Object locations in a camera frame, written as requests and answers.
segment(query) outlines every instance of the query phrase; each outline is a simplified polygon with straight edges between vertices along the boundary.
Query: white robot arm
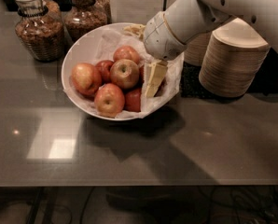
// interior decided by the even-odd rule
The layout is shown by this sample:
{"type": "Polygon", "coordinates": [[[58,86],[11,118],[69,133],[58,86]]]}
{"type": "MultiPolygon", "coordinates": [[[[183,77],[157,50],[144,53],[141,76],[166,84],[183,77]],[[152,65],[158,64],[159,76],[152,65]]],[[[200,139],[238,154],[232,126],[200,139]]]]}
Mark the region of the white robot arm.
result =
{"type": "Polygon", "coordinates": [[[173,60],[196,35],[235,17],[249,23],[278,52],[278,0],[176,0],[146,24],[146,51],[173,60]]]}

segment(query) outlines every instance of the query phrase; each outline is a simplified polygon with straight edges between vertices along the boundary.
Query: bowl of apples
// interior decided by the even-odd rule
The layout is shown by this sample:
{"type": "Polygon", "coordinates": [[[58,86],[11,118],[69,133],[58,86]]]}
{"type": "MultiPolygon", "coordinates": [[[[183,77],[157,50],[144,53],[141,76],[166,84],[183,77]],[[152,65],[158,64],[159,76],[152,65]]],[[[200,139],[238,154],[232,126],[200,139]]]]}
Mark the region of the bowl of apples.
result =
{"type": "Polygon", "coordinates": [[[130,25],[113,23],[83,35],[63,60],[64,92],[78,108],[96,118],[141,119],[179,91],[182,55],[168,63],[157,94],[144,96],[146,67],[155,59],[146,53],[139,37],[125,33],[130,25]]]}

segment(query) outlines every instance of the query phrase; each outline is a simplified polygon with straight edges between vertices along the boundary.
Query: white paper liner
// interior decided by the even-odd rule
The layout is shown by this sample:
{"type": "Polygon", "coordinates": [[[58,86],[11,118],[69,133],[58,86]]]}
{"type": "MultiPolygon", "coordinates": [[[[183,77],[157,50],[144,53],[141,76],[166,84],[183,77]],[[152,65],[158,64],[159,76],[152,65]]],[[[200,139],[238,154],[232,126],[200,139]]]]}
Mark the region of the white paper liner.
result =
{"type": "MultiPolygon", "coordinates": [[[[97,53],[91,61],[88,61],[88,63],[96,64],[101,60],[113,61],[113,54],[115,50],[118,47],[125,45],[134,47],[141,56],[141,62],[139,63],[139,66],[145,66],[145,78],[146,80],[148,80],[146,67],[149,63],[155,61],[155,59],[151,55],[146,53],[146,49],[142,41],[140,41],[135,36],[124,34],[122,30],[117,31],[112,28],[104,30],[102,32],[100,41],[97,44],[97,53]]],[[[183,69],[183,61],[184,55],[181,54],[173,61],[168,62],[168,72],[165,77],[165,82],[160,88],[159,96],[157,95],[153,98],[146,98],[144,96],[144,92],[147,82],[144,83],[141,96],[141,112],[129,112],[123,110],[113,120],[142,119],[169,102],[179,92],[179,83],[183,69]]],[[[73,98],[73,102],[75,100],[74,97],[78,96],[79,101],[76,105],[89,114],[98,116],[97,111],[94,107],[93,99],[87,99],[83,97],[75,90],[71,82],[70,84],[71,88],[64,90],[66,94],[69,97],[73,98]]]]}

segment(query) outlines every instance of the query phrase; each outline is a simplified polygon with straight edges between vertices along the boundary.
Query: white bowl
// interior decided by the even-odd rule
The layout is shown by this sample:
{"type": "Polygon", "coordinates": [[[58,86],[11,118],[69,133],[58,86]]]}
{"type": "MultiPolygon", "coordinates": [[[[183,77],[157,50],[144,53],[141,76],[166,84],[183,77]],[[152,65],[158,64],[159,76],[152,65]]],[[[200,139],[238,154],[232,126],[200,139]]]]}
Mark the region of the white bowl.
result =
{"type": "Polygon", "coordinates": [[[98,61],[101,60],[113,60],[113,53],[114,51],[121,45],[131,45],[137,51],[139,52],[140,56],[143,57],[143,61],[150,60],[152,57],[146,53],[146,50],[144,48],[144,44],[142,41],[139,41],[138,38],[131,36],[131,35],[125,35],[122,33],[123,28],[131,25],[131,23],[113,23],[106,26],[102,26],[100,28],[97,28],[85,35],[83,35],[81,38],[78,39],[77,42],[69,49],[67,52],[64,60],[63,60],[63,68],[62,68],[62,82],[63,82],[63,90],[66,92],[69,99],[81,110],[84,112],[99,118],[99,119],[107,119],[107,120],[113,120],[113,121],[123,121],[123,120],[130,120],[130,119],[138,119],[143,118],[150,113],[156,111],[161,106],[166,104],[173,96],[175,96],[178,93],[178,84],[180,80],[180,72],[183,63],[183,56],[180,56],[178,59],[176,59],[174,62],[171,62],[171,74],[172,78],[168,78],[168,83],[172,84],[172,90],[169,88],[166,89],[166,93],[162,97],[154,97],[149,99],[148,101],[145,101],[144,104],[141,104],[142,106],[142,112],[135,113],[135,112],[128,112],[123,110],[121,114],[118,115],[118,117],[112,119],[112,118],[106,118],[98,115],[95,107],[94,102],[85,98],[80,93],[78,93],[72,82],[71,82],[71,71],[72,68],[77,63],[92,63],[96,64],[98,61]]]}

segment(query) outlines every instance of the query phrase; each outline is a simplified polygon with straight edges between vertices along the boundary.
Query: countertop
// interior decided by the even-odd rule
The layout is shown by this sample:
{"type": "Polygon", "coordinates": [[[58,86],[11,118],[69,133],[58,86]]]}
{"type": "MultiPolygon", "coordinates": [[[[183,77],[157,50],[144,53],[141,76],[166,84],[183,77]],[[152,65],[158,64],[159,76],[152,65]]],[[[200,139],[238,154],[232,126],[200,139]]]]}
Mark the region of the countertop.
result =
{"type": "Polygon", "coordinates": [[[0,12],[0,186],[277,185],[278,94],[182,98],[145,119],[101,120],[63,92],[0,12]]]}

